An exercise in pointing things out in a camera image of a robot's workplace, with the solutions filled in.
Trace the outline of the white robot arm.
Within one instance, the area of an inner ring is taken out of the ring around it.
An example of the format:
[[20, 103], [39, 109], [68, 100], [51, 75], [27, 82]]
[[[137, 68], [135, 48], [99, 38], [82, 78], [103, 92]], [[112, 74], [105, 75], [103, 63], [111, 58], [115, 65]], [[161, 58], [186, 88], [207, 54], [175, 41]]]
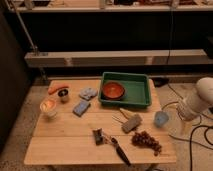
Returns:
[[195, 88], [177, 105], [180, 116], [192, 121], [203, 111], [213, 107], [213, 78], [205, 77], [197, 81]]

